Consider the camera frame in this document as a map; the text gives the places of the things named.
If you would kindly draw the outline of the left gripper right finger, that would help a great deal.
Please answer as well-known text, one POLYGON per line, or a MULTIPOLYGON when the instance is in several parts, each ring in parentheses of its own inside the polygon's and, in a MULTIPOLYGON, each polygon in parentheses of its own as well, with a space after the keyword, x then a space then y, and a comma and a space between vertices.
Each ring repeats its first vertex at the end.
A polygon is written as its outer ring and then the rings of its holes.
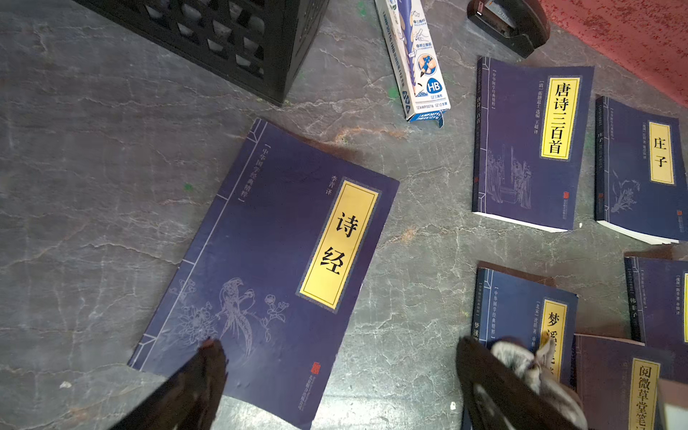
POLYGON ((468 336, 457 344, 456 371, 473 429, 577 429, 494 357, 491 348, 468 336))

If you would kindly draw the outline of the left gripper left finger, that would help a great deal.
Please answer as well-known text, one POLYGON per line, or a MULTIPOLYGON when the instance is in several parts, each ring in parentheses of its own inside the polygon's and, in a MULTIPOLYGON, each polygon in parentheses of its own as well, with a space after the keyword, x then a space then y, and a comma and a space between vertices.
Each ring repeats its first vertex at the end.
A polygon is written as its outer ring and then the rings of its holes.
POLYGON ((220 341, 206 340, 173 376, 113 428, 211 428, 227 383, 226 366, 220 341))

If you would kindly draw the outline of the grey striped wiping cloth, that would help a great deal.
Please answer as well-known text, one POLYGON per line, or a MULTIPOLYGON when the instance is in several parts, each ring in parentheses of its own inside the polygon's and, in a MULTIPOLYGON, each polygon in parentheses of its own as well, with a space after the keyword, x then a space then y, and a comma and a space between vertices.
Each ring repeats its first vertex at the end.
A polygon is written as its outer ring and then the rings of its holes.
POLYGON ((588 429, 582 401, 578 394, 559 382, 549 368, 555 355, 556 341, 548 338, 536 353, 508 340, 500 340, 490 349, 503 365, 546 403, 554 407, 577 429, 588 429))

